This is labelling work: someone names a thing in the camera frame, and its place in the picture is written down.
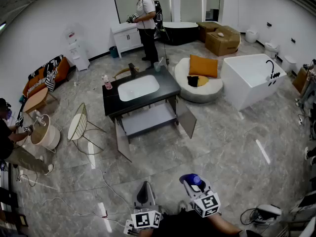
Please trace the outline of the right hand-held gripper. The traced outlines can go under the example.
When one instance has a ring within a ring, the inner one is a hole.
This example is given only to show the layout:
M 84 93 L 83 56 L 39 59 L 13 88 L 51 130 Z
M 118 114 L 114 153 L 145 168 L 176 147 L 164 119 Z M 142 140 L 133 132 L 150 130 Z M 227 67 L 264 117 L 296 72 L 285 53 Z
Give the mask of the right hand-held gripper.
M 210 182 L 205 178 L 201 178 L 201 181 L 201 188 L 197 185 L 188 184 L 185 179 L 183 180 L 183 185 L 190 197 L 193 210 L 195 210 L 199 216 L 205 218 L 218 213 L 220 200 L 218 194 L 213 192 Z

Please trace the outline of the blue bottle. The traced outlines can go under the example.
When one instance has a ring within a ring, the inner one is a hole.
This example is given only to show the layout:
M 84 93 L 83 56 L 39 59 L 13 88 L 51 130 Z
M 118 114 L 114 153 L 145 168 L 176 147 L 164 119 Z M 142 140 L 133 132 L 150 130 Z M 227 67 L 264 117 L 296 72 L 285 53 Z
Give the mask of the blue bottle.
M 189 185 L 197 185 L 199 186 L 202 183 L 201 178 L 194 173 L 185 174 L 179 178 L 179 181 L 183 184 L 186 181 Z

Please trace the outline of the pink lotion bottle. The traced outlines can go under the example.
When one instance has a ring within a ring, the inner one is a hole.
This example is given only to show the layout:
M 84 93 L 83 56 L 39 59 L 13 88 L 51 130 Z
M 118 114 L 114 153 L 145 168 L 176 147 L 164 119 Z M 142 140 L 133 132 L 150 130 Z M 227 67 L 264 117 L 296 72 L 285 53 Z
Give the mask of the pink lotion bottle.
M 103 76 L 101 76 L 101 78 L 102 78 L 102 81 L 104 83 L 105 88 L 107 90 L 111 90 L 113 87 L 112 87 L 112 84 L 111 84 L 108 76 L 107 75 L 103 75 Z

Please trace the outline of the person's right forearm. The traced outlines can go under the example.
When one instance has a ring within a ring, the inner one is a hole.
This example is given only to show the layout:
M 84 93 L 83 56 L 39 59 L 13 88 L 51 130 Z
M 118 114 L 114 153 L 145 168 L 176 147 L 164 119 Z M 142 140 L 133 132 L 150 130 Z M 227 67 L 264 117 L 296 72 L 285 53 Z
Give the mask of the person's right forearm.
M 242 230 L 226 221 L 219 213 L 207 216 L 212 226 L 225 237 L 239 237 Z

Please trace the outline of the white sink basin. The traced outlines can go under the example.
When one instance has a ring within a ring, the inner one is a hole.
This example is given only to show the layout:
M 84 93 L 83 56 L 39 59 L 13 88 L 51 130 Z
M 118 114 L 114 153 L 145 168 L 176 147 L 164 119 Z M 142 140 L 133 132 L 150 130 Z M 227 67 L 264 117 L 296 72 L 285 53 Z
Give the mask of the white sink basin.
M 143 76 L 118 86 L 121 101 L 128 102 L 158 91 L 160 85 L 153 75 Z

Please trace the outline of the white power strip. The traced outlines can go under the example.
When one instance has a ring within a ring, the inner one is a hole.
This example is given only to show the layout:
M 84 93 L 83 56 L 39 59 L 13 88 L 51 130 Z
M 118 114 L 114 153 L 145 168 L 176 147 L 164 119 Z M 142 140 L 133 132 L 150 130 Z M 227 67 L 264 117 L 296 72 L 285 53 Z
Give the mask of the white power strip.
M 138 235 L 138 233 L 135 232 L 133 229 L 134 229 L 133 221 L 132 220 L 126 220 L 123 233 L 125 235 Z

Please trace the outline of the person's black trousers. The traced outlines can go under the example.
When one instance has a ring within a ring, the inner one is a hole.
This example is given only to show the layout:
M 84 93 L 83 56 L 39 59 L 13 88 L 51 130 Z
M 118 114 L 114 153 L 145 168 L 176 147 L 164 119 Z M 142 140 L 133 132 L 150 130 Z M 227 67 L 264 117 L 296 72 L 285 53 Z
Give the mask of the person's black trousers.
M 166 215 L 156 229 L 141 230 L 138 237 L 225 237 L 195 211 Z

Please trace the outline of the person's black sleeve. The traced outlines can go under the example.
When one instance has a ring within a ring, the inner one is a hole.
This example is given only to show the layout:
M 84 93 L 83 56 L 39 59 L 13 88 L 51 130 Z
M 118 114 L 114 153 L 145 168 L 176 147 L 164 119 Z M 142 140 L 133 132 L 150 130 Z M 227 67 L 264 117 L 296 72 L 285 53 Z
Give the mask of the person's black sleeve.
M 262 236 L 251 230 L 242 230 L 238 233 L 237 237 L 262 237 Z

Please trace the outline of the white square bathtub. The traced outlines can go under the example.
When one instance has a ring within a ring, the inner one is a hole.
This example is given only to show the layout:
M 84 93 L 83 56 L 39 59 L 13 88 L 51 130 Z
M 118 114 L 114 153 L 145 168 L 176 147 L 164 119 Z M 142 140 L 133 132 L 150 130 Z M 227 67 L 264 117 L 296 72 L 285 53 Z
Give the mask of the white square bathtub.
M 275 62 L 276 79 L 266 80 L 272 66 L 266 54 L 252 54 L 224 58 L 220 77 L 226 99 L 238 110 L 243 110 L 274 94 L 287 73 Z

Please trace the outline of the round white side table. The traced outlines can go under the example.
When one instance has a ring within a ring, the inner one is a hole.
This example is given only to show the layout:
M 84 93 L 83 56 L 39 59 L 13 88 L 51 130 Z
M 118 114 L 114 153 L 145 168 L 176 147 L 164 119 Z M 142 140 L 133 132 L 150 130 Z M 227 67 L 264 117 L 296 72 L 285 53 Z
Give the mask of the round white side table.
M 36 116 L 33 128 L 34 130 L 31 134 L 32 144 L 42 146 L 56 153 L 62 129 L 47 114 Z

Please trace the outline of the wooden curved-back chair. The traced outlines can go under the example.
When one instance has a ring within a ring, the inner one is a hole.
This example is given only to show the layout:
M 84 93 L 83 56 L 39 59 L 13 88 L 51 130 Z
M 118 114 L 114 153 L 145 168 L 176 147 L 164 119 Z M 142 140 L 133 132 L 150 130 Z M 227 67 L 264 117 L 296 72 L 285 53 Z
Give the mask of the wooden curved-back chair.
M 139 72 L 139 68 L 137 67 L 134 67 L 134 70 L 138 73 Z M 116 73 L 113 78 L 116 80 L 117 79 L 117 76 L 120 75 L 120 74 L 123 74 L 125 72 L 130 72 L 130 68 L 125 68 L 125 69 L 122 69 L 120 70 L 118 73 Z

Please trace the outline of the black bathtub faucet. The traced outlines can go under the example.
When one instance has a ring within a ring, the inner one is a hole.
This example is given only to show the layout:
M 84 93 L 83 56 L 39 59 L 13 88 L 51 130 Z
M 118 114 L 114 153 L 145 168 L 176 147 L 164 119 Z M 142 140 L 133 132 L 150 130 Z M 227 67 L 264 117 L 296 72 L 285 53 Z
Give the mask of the black bathtub faucet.
M 275 72 L 274 71 L 274 68 L 275 68 L 274 62 L 272 60 L 267 60 L 266 64 L 271 64 L 271 66 L 272 66 L 271 73 L 270 73 L 269 76 L 266 77 L 266 80 L 270 81 L 271 79 L 278 78 L 280 76 L 280 72 Z

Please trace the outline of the wooden coffee table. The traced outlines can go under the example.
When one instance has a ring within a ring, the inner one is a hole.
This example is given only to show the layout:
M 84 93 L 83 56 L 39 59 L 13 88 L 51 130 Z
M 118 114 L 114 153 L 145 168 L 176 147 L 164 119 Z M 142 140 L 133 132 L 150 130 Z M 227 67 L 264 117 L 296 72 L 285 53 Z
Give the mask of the wooden coffee table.
M 48 103 L 48 97 L 52 98 L 56 102 L 59 102 L 59 100 L 46 87 L 27 99 L 23 107 L 23 113 L 29 115 L 32 111 L 46 106 Z

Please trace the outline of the small cardboard box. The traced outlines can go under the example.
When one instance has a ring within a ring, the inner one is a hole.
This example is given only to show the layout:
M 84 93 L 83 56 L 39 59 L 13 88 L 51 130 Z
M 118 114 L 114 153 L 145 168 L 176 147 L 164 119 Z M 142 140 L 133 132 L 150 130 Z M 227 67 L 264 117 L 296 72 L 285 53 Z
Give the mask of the small cardboard box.
M 199 40 L 205 43 L 206 34 L 209 32 L 214 32 L 217 28 L 221 27 L 220 24 L 216 22 L 197 22 L 198 32 L 199 32 Z

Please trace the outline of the white water dispenser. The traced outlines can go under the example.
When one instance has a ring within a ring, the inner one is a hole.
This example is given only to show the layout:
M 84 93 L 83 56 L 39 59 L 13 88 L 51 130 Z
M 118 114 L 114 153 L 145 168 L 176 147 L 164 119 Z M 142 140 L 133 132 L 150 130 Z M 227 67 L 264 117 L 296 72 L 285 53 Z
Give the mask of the white water dispenser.
M 83 28 L 79 23 L 70 24 L 64 31 L 71 58 L 78 71 L 87 70 L 90 61 L 84 46 Z

